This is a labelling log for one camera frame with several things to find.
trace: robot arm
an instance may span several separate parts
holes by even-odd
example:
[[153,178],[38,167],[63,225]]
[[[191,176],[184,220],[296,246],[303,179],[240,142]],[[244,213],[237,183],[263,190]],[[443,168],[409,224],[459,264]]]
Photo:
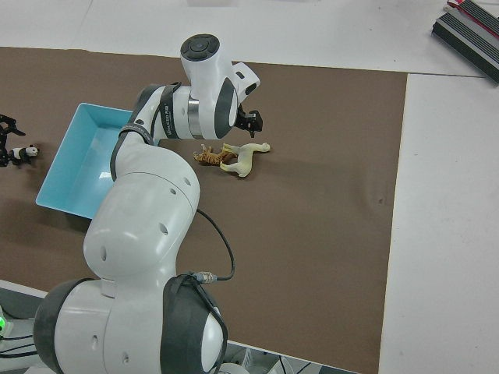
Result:
[[213,298],[189,274],[176,275],[179,246],[200,186],[162,138],[220,139],[235,125],[250,133],[261,118],[241,102],[259,84],[232,65],[218,39],[182,45],[191,87],[149,86],[111,157],[115,183],[92,220],[83,253],[98,280],[52,290],[37,311],[41,359],[65,374],[201,374],[219,369],[227,330]]

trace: brown table surface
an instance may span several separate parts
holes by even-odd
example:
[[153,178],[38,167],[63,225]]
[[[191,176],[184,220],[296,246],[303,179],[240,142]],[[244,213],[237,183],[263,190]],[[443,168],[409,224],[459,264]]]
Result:
[[[268,142],[246,178],[202,166],[200,144],[161,143],[200,180],[199,207],[221,226],[237,261],[232,281],[209,286],[229,338],[356,372],[377,372],[406,74],[250,64],[262,85],[255,139]],[[0,48],[0,113],[41,149],[32,165],[0,169],[0,277],[50,290],[93,274],[82,244],[90,221],[37,206],[35,198],[81,102],[132,109],[149,83],[188,84],[177,58]],[[178,271],[224,274],[220,238],[196,217]]]

